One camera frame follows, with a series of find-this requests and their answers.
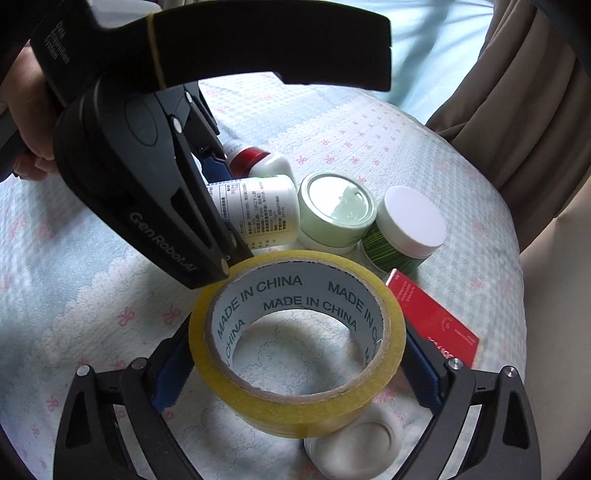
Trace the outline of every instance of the jar lid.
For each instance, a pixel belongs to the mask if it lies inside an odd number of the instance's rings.
[[[386,190],[376,219],[383,236],[400,253],[427,258],[447,237],[445,219],[425,195],[409,187]]]
[[[324,437],[304,439],[304,448],[327,478],[369,480],[394,463],[402,425],[393,411],[370,403],[353,422]]]
[[[374,198],[363,185],[332,171],[304,178],[298,200],[301,230],[328,247],[355,245],[377,214]]]

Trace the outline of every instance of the white container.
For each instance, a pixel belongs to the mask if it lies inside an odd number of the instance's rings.
[[[370,403],[353,422],[324,437],[304,439],[316,468],[330,480],[369,480],[394,463],[402,425],[390,409]]]
[[[290,161],[280,153],[269,153],[240,140],[226,142],[223,150],[230,173],[237,179],[287,175],[296,184]]]
[[[291,244],[300,232],[296,187],[285,175],[207,185],[217,211],[230,220],[248,248]]]

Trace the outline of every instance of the white pill bottle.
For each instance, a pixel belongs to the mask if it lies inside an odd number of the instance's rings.
[[[250,249],[296,241],[300,207],[294,183],[286,175],[248,178],[207,185],[217,211]]]

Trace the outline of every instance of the white bottle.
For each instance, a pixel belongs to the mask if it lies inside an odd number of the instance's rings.
[[[237,179],[287,175],[296,184],[290,161],[280,153],[269,153],[240,140],[226,142],[223,150],[230,173]]]
[[[217,211],[230,220],[251,249],[296,241],[300,206],[296,187],[285,175],[221,181],[207,185]]]

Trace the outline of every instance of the rubber band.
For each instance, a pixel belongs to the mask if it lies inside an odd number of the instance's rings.
[[[148,41],[150,42],[150,51],[152,52],[152,62],[154,64],[154,73],[158,80],[158,87],[160,90],[165,90],[164,72],[162,71],[162,65],[160,65],[160,53],[158,52],[156,32],[154,30],[154,12],[150,12],[146,16],[146,24],[148,26]]]

